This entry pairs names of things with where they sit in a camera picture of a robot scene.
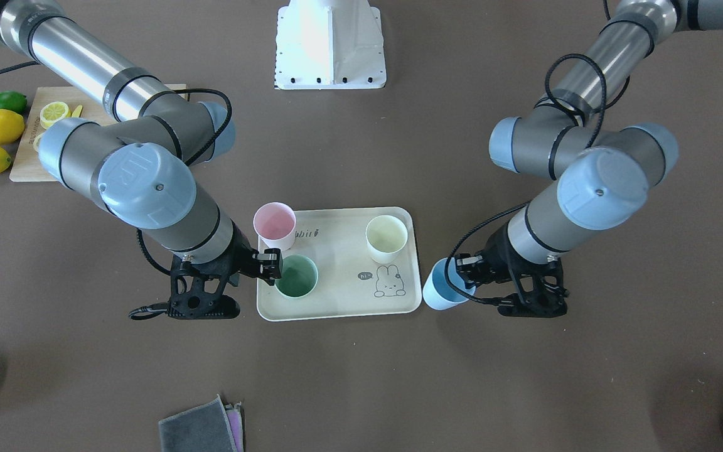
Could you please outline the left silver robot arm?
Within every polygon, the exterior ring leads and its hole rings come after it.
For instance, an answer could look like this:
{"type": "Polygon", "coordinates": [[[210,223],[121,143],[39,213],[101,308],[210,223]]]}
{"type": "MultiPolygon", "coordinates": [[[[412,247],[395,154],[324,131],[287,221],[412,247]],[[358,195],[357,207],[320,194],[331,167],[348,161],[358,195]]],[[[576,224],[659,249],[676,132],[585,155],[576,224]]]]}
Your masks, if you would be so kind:
{"type": "Polygon", "coordinates": [[[573,61],[527,117],[508,117],[490,137],[490,158],[514,173],[552,184],[516,209],[475,255],[454,254],[448,267],[464,285],[523,277],[559,278],[559,258],[630,218],[679,157],[668,129],[643,123],[604,132],[609,106],[623,94],[633,69],[678,31],[723,30],[723,1],[622,1],[586,53],[573,61]]]}

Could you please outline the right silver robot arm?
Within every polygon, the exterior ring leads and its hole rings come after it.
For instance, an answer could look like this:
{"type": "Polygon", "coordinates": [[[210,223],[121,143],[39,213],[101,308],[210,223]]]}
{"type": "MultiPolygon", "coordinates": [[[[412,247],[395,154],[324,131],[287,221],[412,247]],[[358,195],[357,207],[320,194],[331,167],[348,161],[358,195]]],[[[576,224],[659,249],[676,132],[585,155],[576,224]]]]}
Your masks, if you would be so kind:
{"type": "Polygon", "coordinates": [[[100,101],[113,119],[109,126],[80,118],[50,126],[38,157],[53,178],[172,252],[173,278],[279,278],[279,249],[255,250],[190,169],[232,147],[229,100],[185,100],[55,1],[0,1],[0,45],[100,101]]]}

